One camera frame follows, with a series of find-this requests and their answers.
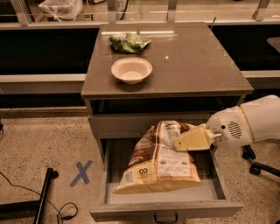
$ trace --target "white bowl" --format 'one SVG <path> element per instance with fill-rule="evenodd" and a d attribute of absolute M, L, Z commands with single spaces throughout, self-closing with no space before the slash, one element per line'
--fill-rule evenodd
<path fill-rule="evenodd" d="M 127 84 L 137 84 L 146 78 L 151 70 L 150 62 L 141 58 L 119 59 L 111 67 L 112 74 Z"/>

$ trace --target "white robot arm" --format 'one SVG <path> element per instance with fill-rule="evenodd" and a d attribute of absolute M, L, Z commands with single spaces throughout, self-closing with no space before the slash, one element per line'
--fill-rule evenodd
<path fill-rule="evenodd" d="M 265 96 L 227 108 L 175 140 L 178 151 L 201 150 L 214 144 L 232 148 L 265 139 L 280 139 L 280 99 Z"/>

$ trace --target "snack bag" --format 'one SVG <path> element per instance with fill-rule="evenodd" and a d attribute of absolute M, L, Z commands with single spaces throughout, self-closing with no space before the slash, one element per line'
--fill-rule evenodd
<path fill-rule="evenodd" d="M 162 121 L 136 144 L 116 194 L 161 193 L 198 186 L 195 160 L 188 151 L 176 151 L 174 139 L 188 131 L 187 124 Z"/>
<path fill-rule="evenodd" d="M 116 51 L 123 53 L 140 53 L 151 40 L 134 33 L 112 35 L 109 38 Z"/>

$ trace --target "blue tape x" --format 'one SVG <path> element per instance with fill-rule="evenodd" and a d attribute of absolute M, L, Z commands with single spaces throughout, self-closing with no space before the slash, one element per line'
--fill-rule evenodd
<path fill-rule="evenodd" d="M 87 163 L 85 164 L 85 166 L 82 166 L 81 162 L 76 164 L 78 167 L 78 170 L 79 170 L 79 174 L 75 177 L 75 179 L 70 184 L 71 187 L 74 187 L 80 179 L 83 179 L 86 185 L 89 183 L 89 179 L 86 174 L 86 171 L 92 163 L 93 163 L 93 161 L 88 160 Z"/>

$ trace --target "white plastic bag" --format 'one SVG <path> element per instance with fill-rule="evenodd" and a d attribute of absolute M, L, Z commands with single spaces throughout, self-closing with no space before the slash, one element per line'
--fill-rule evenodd
<path fill-rule="evenodd" d="M 45 0 L 38 6 L 43 12 L 51 14 L 54 20 L 75 20 L 82 11 L 82 0 Z"/>

